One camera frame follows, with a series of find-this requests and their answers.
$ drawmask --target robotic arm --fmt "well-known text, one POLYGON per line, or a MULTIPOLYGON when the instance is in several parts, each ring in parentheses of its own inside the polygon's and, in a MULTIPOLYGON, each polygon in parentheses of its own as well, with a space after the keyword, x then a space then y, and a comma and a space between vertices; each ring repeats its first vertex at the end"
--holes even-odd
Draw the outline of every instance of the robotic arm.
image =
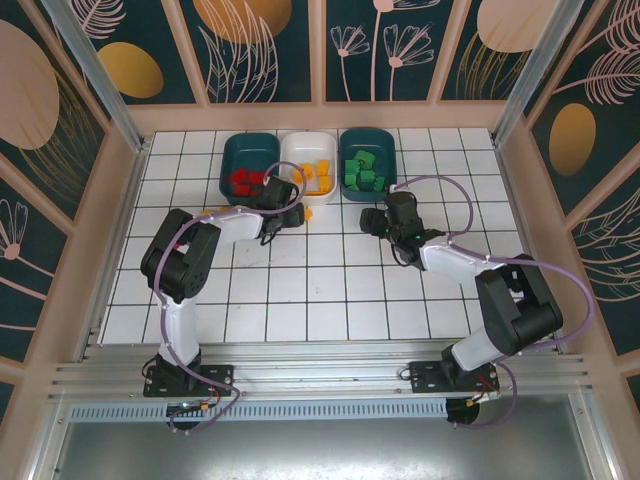
MULTIPOLYGON (((294 190, 297 190, 294 184, 271 176, 264 192, 254 197, 248 206, 263 211, 281 209, 289 205, 294 190)), ((141 264, 149 288, 153 289, 160 258, 169 242, 192 219, 193 215, 180 209, 172 210, 165 218, 141 264)), ((185 232, 178 244, 173 245, 160 277, 160 289, 168 302, 168 339, 182 363, 201 373, 196 298, 207 282, 217 247, 256 238, 261 240, 261 245, 266 245, 283 228, 299 227, 304 221, 302 204, 274 215, 259 215, 236 207, 224 217, 196 224, 185 232)), ((176 365, 164 342, 155 357, 155 367, 162 376, 160 383, 166 385, 166 391, 190 393, 194 390, 196 380, 176 365)))
POLYGON ((454 250, 443 232, 424 228, 410 192, 391 193, 384 204, 385 210, 362 211, 364 233, 387 239, 405 266, 478 289, 484 327, 442 352, 441 368, 452 388, 469 372, 515 355, 562 327, 562 314, 539 268, 482 261, 454 250), (512 292, 523 297, 514 299, 512 292))

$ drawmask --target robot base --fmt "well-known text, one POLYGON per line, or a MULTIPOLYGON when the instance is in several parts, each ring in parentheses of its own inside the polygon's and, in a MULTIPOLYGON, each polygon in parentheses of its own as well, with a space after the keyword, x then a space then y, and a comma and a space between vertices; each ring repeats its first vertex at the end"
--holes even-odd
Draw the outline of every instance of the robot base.
MULTIPOLYGON (((225 385, 233 385, 233 365, 198 365, 200 375, 225 385)), ((231 396, 231 390, 218 388, 221 397, 231 396)), ((189 377, 178 367, 167 362, 159 362, 147 368, 143 396, 147 398, 209 398, 210 386, 189 377), (185 381, 176 381, 177 375, 185 381)))
POLYGON ((478 375, 481 375, 496 390, 500 390, 496 368, 489 363, 458 377, 455 384, 452 384, 445 374, 440 361, 409 364, 409 380, 413 393, 471 393, 486 390, 486 386, 478 379, 478 375))

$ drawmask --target plastic bin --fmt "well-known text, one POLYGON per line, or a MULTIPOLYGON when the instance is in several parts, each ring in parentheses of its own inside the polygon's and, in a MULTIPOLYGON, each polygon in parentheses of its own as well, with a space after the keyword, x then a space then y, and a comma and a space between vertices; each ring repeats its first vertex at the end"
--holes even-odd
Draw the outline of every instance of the plastic bin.
MULTIPOLYGON (((335 139, 328 133, 322 132, 296 132, 287 135, 282 141, 280 159, 295 163, 296 165, 310 164, 313 167, 313 178, 307 182, 308 192, 320 190, 316 167, 320 160, 329 161, 329 177, 331 177, 331 189, 324 195, 305 195, 302 203, 307 206, 326 205, 335 195, 338 189, 337 145, 335 139)), ((293 179, 293 168, 282 165, 280 172, 283 178, 289 181, 293 179)))
MULTIPOLYGON (((231 174, 244 168, 247 172, 266 172, 280 158, 280 142, 270 133, 239 133, 227 140, 220 167, 220 193, 231 205, 244 205, 251 197, 233 194, 231 174)), ((278 167, 271 173, 278 175, 278 167)))
POLYGON ((358 150, 372 153, 376 156, 373 171, 377 176, 385 177, 384 188, 398 181, 398 167, 396 165, 396 145, 393 136, 379 128, 352 128, 340 136, 340 183, 342 194, 352 202, 374 203, 380 202, 387 195, 385 191, 374 192, 373 182, 363 184, 358 179, 361 191, 350 190, 345 184, 345 161, 353 159, 358 150))

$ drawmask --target wire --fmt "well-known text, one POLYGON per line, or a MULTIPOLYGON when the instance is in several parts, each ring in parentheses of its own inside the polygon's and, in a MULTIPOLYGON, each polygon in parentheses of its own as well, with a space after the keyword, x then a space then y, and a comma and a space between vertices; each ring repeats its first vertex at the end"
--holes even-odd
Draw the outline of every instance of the wire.
POLYGON ((398 255, 397 255, 397 252, 396 252, 396 246, 395 245, 391 245, 391 255, 393 255, 393 259, 402 268, 406 268, 406 267, 410 267, 411 266, 411 264, 409 264, 409 263, 400 263, 400 260, 398 260, 398 255))
POLYGON ((156 359, 156 357, 152 357, 152 358, 150 358, 150 359, 149 359, 149 360, 147 360, 147 361, 145 362, 145 364, 142 366, 142 369, 140 370, 140 373, 142 374, 142 376, 143 376, 144 378, 147 378, 147 371, 146 371, 146 368, 147 368, 149 365, 151 365, 151 363, 152 363, 155 359, 156 359))
POLYGON ((214 213, 209 214, 209 215, 201 215, 201 216, 198 216, 198 217, 194 217, 191 220, 189 220, 187 223, 182 225, 182 227, 180 227, 180 229, 176 232, 176 234, 173 236, 173 238, 169 241, 169 244, 168 244, 167 248, 162 253, 162 256, 160 257, 160 261, 158 262, 158 266, 157 266, 157 269, 156 269, 156 274, 155 274, 155 277, 153 279, 153 291, 156 294, 156 296, 158 297, 158 299, 160 300, 160 303, 162 304, 161 309, 160 309, 160 332, 162 333, 162 341, 164 342, 164 345, 167 348, 167 352, 169 352, 169 355, 171 356, 171 358, 173 359, 173 361, 176 363, 176 365, 178 367, 180 367, 183 371, 185 371, 186 373, 191 375, 196 380, 199 380, 200 382, 206 383, 207 385, 210 385, 210 386, 215 387, 215 388, 221 388, 221 389, 224 389, 224 390, 230 390, 235 394, 234 398, 225 407, 220 409, 220 411, 216 415, 212 416, 206 422, 201 422, 201 423, 199 423, 198 425, 196 425, 195 427, 193 427, 193 428, 191 428, 189 430, 184 430, 184 431, 183 430, 179 430, 173 423, 173 419, 175 418, 175 416, 172 415, 169 418, 169 426, 171 427, 173 433, 175 433, 175 434, 179 433, 181 435, 189 435, 191 433, 200 432, 200 431, 206 429, 207 427, 210 427, 221 416, 226 414, 227 411, 229 411, 229 409, 231 407, 233 407, 236 404, 236 402, 240 399, 240 396, 242 395, 242 392, 240 390, 238 390, 237 387, 234 387, 232 385, 227 385, 227 384, 221 383, 221 382, 216 382, 214 380, 211 380, 211 379, 209 379, 207 377, 204 377, 204 376, 200 375, 197 372, 194 372, 187 365, 185 365, 182 362, 182 360, 180 360, 180 357, 178 356, 176 351, 173 349, 173 346, 171 345, 171 342, 169 341, 169 334, 167 333, 167 309, 169 307, 169 301, 167 300, 167 297, 160 290, 160 278, 162 276, 162 272, 163 272, 163 270, 165 268, 165 265, 167 263, 167 259, 169 258, 169 254, 173 250, 173 245, 178 243, 178 240, 182 237, 182 235, 184 235, 184 233, 187 230, 189 230, 192 226, 194 226, 195 224, 197 224, 199 222, 210 222, 210 221, 215 220, 215 219, 222 219, 222 218, 225 218, 225 217, 228 217, 228 216, 235 215, 235 214, 237 214, 239 212, 255 213, 255 214, 258 214, 258 215, 277 215, 279 213, 287 212, 287 211, 291 210, 292 208, 294 208, 296 205, 298 205, 302 201, 302 198, 304 197, 304 194, 307 191, 307 179, 306 179, 306 177, 304 175, 304 170, 302 170, 302 168, 300 168, 299 165, 296 165, 296 164, 291 163, 291 162, 276 162, 273 165, 271 165, 267 169, 267 171, 265 172, 265 174, 264 174, 264 181, 265 182, 266 182, 266 180, 267 180, 267 178, 269 176, 269 173, 271 173, 279 165, 290 166, 292 168, 295 168, 296 170, 298 170, 302 174, 302 189, 300 190, 300 194, 295 198, 295 200, 292 203, 290 203, 289 205, 287 205, 284 208, 279 208, 279 209, 276 209, 276 210, 254 210, 254 209, 251 209, 251 208, 236 207, 234 209, 225 210, 224 212, 214 212, 214 213))
POLYGON ((574 340, 575 338, 579 337, 580 335, 582 335, 593 323, 593 319, 595 317, 595 312, 596 312, 596 301, 595 298, 593 296, 593 294, 591 293, 591 290, 589 289, 589 287, 580 279, 578 278, 577 275, 574 275, 573 273, 571 273, 570 271, 559 267, 557 265, 553 265, 551 263, 547 263, 547 262, 541 262, 538 260, 528 260, 528 259, 524 259, 524 258, 505 258, 505 257, 494 257, 492 255, 486 255, 486 254, 482 254, 482 253, 478 253, 478 252, 474 252, 473 250, 468 250, 466 248, 460 247, 458 245, 456 245, 453 241, 453 239, 459 235, 463 235, 465 233, 468 233, 471 230, 471 226, 473 225, 473 219, 474 219, 474 209, 473 209, 473 201, 471 200, 471 197, 469 196, 469 193, 467 193, 467 191, 464 189, 464 187, 462 185, 460 185, 460 183, 456 182, 455 180, 449 178, 449 177, 445 177, 443 175, 420 175, 419 177, 414 177, 411 180, 407 180, 406 182, 403 182, 401 184, 396 185, 393 190, 399 189, 399 188, 403 188, 406 187, 412 183, 418 182, 420 180, 430 180, 430 179, 435 179, 435 180, 442 180, 444 182, 448 182, 450 184, 452 184, 454 187, 456 187, 458 190, 460 190, 460 192, 462 193, 462 195, 464 196, 467 205, 469 207, 469 221, 467 222, 467 225, 460 231, 458 232, 451 232, 449 234, 448 237, 448 242, 449 245, 451 246, 451 248, 453 250, 456 250, 457 252, 463 253, 465 255, 468 255, 470 257, 473 258, 477 258, 479 260, 482 261, 486 261, 486 262, 494 262, 494 263, 504 263, 507 265, 520 265, 520 266, 530 266, 530 267, 538 267, 538 268, 544 268, 547 270, 552 270, 554 272, 560 273, 561 275, 564 275, 565 277, 567 277, 569 280, 571 280, 573 283, 575 283, 578 288, 580 288, 580 290, 582 291, 582 293, 584 294, 586 300, 587 300, 587 314, 585 316, 584 321, 582 322, 582 324, 572 333, 565 335, 564 337, 560 337, 560 338, 555 338, 553 340, 548 340, 545 342, 538 342, 538 343, 533 343, 531 345, 529 345, 528 347, 525 347, 525 350, 530 350, 530 349, 536 349, 536 348, 546 348, 546 347, 557 347, 558 345, 560 345, 561 343, 566 343, 570 340, 574 340))
POLYGON ((502 425, 504 422, 506 422, 511 416, 511 414, 515 411, 516 405, 518 403, 518 384, 516 383, 516 377, 513 375, 513 372, 511 371, 511 369, 507 367, 504 363, 502 362, 495 362, 495 363, 498 367, 502 368, 505 372, 507 372, 507 375, 509 375, 509 378, 511 379, 511 388, 513 389, 513 392, 511 396, 511 405, 509 405, 509 409, 501 417, 496 418, 495 420, 491 420, 487 423, 483 423, 481 425, 465 425, 463 423, 454 423, 454 427, 462 427, 469 430, 484 430, 487 428, 497 427, 498 425, 502 425))
POLYGON ((484 378, 484 376, 482 376, 481 374, 476 375, 478 377, 478 380, 480 380, 482 382, 482 384, 487 387, 489 390, 493 390, 494 392, 499 392, 500 390, 498 390, 496 387, 494 387, 493 385, 491 385, 491 383, 487 382, 487 380, 484 378))
MULTIPOLYGON (((471 226, 473 225, 473 219, 474 219, 474 209, 473 209, 473 201, 471 200, 471 197, 469 196, 469 193, 464 189, 464 187, 462 185, 460 185, 460 183, 456 182, 455 180, 449 178, 449 177, 445 177, 443 175, 421 175, 419 177, 415 177, 412 178, 411 180, 407 180, 404 183, 401 183, 399 185, 396 185, 395 187, 393 187, 393 189, 391 190, 392 192, 395 189, 398 188, 403 188, 406 187, 414 182, 418 182, 420 180, 428 180, 428 179, 437 179, 437 180, 441 180, 441 181, 445 181, 448 182, 450 184, 452 184, 454 187, 456 187, 458 190, 460 190, 460 192, 462 193, 462 195, 464 196, 466 202, 467 202, 467 206, 469 207, 469 220, 467 222, 467 225, 458 232, 451 232, 447 238, 447 241, 450 245, 450 247, 460 253, 463 253, 465 255, 469 255, 473 258, 477 258, 479 260, 482 261, 486 261, 486 262, 495 262, 495 263, 504 263, 507 265, 520 265, 520 266, 531 266, 531 267, 538 267, 538 268, 545 268, 547 270, 552 270, 554 272, 560 273, 562 275, 564 275, 565 277, 567 277, 568 279, 570 279, 573 283, 575 283, 578 288, 580 288, 580 290, 582 291, 582 293, 585 296, 585 299, 587 301, 587 314, 585 316, 585 319, 583 320, 582 324, 572 333, 565 335, 563 337, 560 338, 556 338, 553 340, 548 340, 548 341, 544 341, 544 342, 538 342, 538 343, 533 343, 531 345, 529 345, 528 347, 525 347, 525 350, 530 350, 530 349, 535 349, 535 348, 546 348, 546 347, 551 347, 551 346, 555 346, 557 347, 558 345, 560 345, 561 343, 565 343, 568 342, 570 340, 573 340, 577 337, 579 337, 580 335, 582 335, 593 323, 593 319, 595 316, 595 311, 596 311, 596 302, 595 302, 595 298, 593 296, 593 293, 591 293, 591 290, 589 289, 589 287, 580 279, 578 278, 577 275, 574 275, 573 273, 571 273, 570 271, 559 267, 557 265, 553 265, 551 263, 547 263, 547 262, 540 262, 537 260, 528 260, 528 259, 522 259, 522 258, 504 258, 504 257, 494 257, 492 255, 483 255, 481 253, 478 252, 474 252, 473 250, 468 250, 466 248, 463 247, 459 247, 458 245, 456 245, 453 242, 453 239, 459 235, 463 235, 467 232, 469 232, 471 230, 471 226)), ((499 367, 501 367, 504 371, 507 372, 507 374, 509 375, 509 378, 511 379, 511 385, 513 388, 513 399, 511 401, 511 406, 509 407, 509 409, 507 410, 507 412, 500 417, 499 419, 493 420, 491 422, 488 422, 484 425, 461 425, 464 428, 469 428, 469 429, 484 429, 484 428, 489 428, 489 427, 495 427, 497 425, 500 425, 504 422, 507 421, 507 419, 511 416, 511 414, 513 413, 513 411, 516 408, 516 404, 517 404, 517 396, 518 396, 518 386, 516 384, 516 378, 513 375, 513 372, 506 366, 504 365, 501 361, 504 360, 506 358, 506 356, 503 356, 501 358, 499 358, 495 364, 498 365, 499 367)))

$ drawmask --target white bowl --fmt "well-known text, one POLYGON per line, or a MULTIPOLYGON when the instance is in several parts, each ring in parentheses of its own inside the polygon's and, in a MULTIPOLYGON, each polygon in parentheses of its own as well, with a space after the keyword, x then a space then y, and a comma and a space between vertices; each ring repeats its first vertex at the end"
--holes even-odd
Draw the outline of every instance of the white bowl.
MULTIPOLYGON (((308 163, 313 167, 313 178, 307 182, 307 191, 320 190, 316 166, 320 160, 329 160, 329 176, 331 177, 331 190, 324 195, 305 195, 302 203, 307 206, 326 205, 338 190, 338 146, 336 140, 328 133, 321 132, 296 132, 287 135, 280 146, 280 161, 302 165, 308 163)), ((282 165, 280 176, 290 181, 293 180, 293 167, 282 165)))

